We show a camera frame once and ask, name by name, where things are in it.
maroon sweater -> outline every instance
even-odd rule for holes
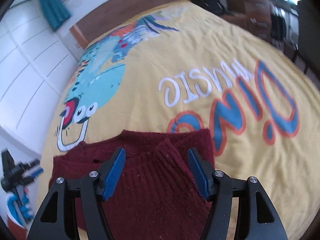
[[[200,239],[210,205],[200,197],[188,166],[187,151],[196,147],[213,164],[209,130],[164,134],[124,130],[98,143],[81,142],[53,160],[50,185],[58,177],[78,179],[97,170],[116,147],[126,162],[114,195],[103,209],[115,240]],[[85,229],[81,200],[78,226]]]

cartoon dinosaur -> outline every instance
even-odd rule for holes
[[[117,62],[123,60],[134,45],[147,40],[148,37],[158,36],[157,30],[178,31],[160,25],[155,20],[152,15],[142,17],[134,23],[116,29],[85,50],[80,60],[81,69],[63,102],[65,109],[60,115],[57,141],[60,151],[68,151],[84,140],[89,118],[117,92],[125,70],[125,64]],[[114,64],[100,72],[109,59]],[[64,144],[62,131],[72,123],[82,124],[80,136],[77,141]]]

blue gripper pad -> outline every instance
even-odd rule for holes
[[[106,179],[104,180],[104,191],[102,193],[102,198],[104,201],[107,201],[108,198],[113,195],[116,189],[116,185],[118,183],[125,163],[125,150],[121,148],[121,150],[118,153],[117,151],[115,151],[110,161],[113,160],[114,162],[109,170],[108,175],[106,176]]]
[[[211,163],[204,161],[196,148],[188,150],[188,164],[195,179],[199,194],[206,201],[214,194],[213,173],[215,169]]]

teal curtain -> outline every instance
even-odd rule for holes
[[[45,18],[55,32],[71,17],[61,0],[39,0]]]

red tongue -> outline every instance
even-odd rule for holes
[[[64,117],[64,120],[63,120],[63,125],[66,125],[67,123],[69,123],[70,119],[72,118],[73,116],[73,112],[74,112],[74,109],[75,109],[75,101],[74,100],[70,100],[68,102],[65,103],[66,107],[66,115]]]

